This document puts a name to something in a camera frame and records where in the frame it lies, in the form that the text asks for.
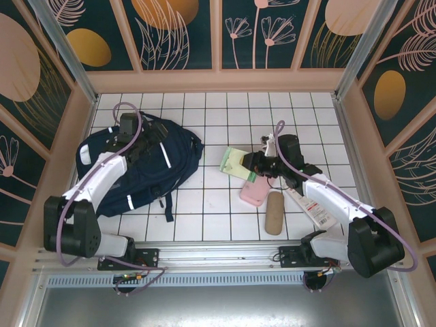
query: navy backpack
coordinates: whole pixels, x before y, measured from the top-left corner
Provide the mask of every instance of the navy backpack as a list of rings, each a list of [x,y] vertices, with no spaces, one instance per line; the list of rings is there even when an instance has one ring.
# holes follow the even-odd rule
[[[171,213],[171,192],[198,169],[204,145],[194,133],[173,121],[150,114],[142,115],[159,121],[168,130],[167,137],[162,141],[163,148],[156,144],[149,152],[140,156],[114,183],[100,203],[96,214],[112,217],[150,204],[156,199],[160,201],[161,198],[165,198],[166,220],[174,221]],[[106,143],[118,131],[118,126],[109,127],[91,134],[80,144],[76,153],[80,179],[93,167],[100,153],[104,151]],[[87,160],[83,159],[84,152],[87,154]]]

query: metal base plate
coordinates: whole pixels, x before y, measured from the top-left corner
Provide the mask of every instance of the metal base plate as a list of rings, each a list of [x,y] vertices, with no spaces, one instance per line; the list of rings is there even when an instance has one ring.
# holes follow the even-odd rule
[[[159,249],[136,249],[136,256],[133,264],[139,266],[145,263],[148,267],[157,267],[159,262]],[[122,264],[117,264],[116,262],[110,260],[99,261],[97,269],[101,271],[118,271],[118,270],[133,270],[128,266]]]
[[[339,264],[338,260],[330,258],[313,258],[310,264],[307,264],[301,255],[300,247],[280,247],[280,267],[282,268],[305,268],[305,267],[326,267],[331,260]]]

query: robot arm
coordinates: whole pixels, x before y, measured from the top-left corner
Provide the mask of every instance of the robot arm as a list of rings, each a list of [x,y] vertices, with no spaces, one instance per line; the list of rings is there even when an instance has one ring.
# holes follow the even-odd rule
[[[306,175],[331,183],[319,168],[305,163],[297,136],[280,136],[278,146],[295,168]],[[307,180],[290,170],[280,158],[266,157],[259,151],[245,155],[242,165],[261,176],[282,176],[289,188],[317,202],[342,224],[345,235],[329,228],[317,230],[302,238],[300,254],[307,264],[314,258],[332,258],[349,262],[357,273],[370,277],[404,258],[402,244],[387,230],[330,188]],[[366,208],[398,232],[394,215],[387,208],[374,209],[357,202],[360,207]]]
[[[161,144],[168,131],[161,123],[141,122],[144,131],[134,145],[122,155],[115,155],[104,166],[99,167],[105,159],[113,156],[128,144],[138,129],[139,122],[136,114],[122,114],[120,122],[119,133],[109,140],[106,151],[99,155],[94,166],[78,184],[61,197],[49,197],[44,204],[44,247],[46,250],[56,251],[57,226],[63,208],[67,201],[79,189],[82,189],[66,215],[60,239],[62,253],[84,258],[110,255],[125,257],[124,260],[127,262],[133,261],[135,256],[133,239],[101,233],[95,213],[104,196],[124,175],[128,167],[152,146]]]

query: green notepad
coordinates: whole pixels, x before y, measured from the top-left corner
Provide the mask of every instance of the green notepad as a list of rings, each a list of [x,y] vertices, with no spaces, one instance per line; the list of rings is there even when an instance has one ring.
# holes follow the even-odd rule
[[[225,151],[223,161],[221,161],[219,170],[226,174],[254,183],[256,180],[256,173],[251,172],[241,164],[243,157],[246,154],[248,154],[248,152],[228,147]]]

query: flower illustration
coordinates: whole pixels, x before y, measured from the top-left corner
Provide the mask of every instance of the flower illustration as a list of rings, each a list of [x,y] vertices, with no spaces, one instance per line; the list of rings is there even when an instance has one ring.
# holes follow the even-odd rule
[[[18,157],[19,148],[20,148],[20,143],[15,138],[11,138],[10,142],[8,143],[4,135],[0,136],[0,176],[6,178],[8,177],[15,178],[17,181],[36,189],[35,185],[32,185],[31,183],[28,183],[14,175],[14,166],[16,163],[16,159]],[[24,202],[26,204],[31,204],[31,201],[24,199],[20,196],[17,196],[16,194],[10,193],[4,189],[0,188],[0,193],[9,196],[11,198],[14,198],[15,200]]]
[[[5,136],[0,136],[0,176],[11,177],[14,174],[14,165],[18,156],[20,143],[11,138],[7,144]]]
[[[262,33],[266,44],[265,68],[268,68],[268,51],[270,46],[286,44],[295,41],[292,18],[277,18],[271,25],[271,17],[262,19]]]
[[[287,0],[287,1],[279,1],[279,0],[254,0],[254,4],[256,7],[260,9],[264,9],[267,7],[285,7],[286,5],[295,5],[299,3],[300,0]]]
[[[239,37],[250,36],[252,31],[249,29],[247,18],[236,18],[234,21],[231,18],[227,18],[225,20],[225,27],[227,27],[227,31],[232,38],[234,62],[236,64],[236,68],[239,69],[238,59],[236,58],[236,49],[234,47],[234,40]]]
[[[256,35],[258,32],[259,11],[268,7],[285,7],[287,5],[296,5],[300,0],[254,0],[257,7],[254,20],[254,36],[253,36],[253,69],[256,68]]]

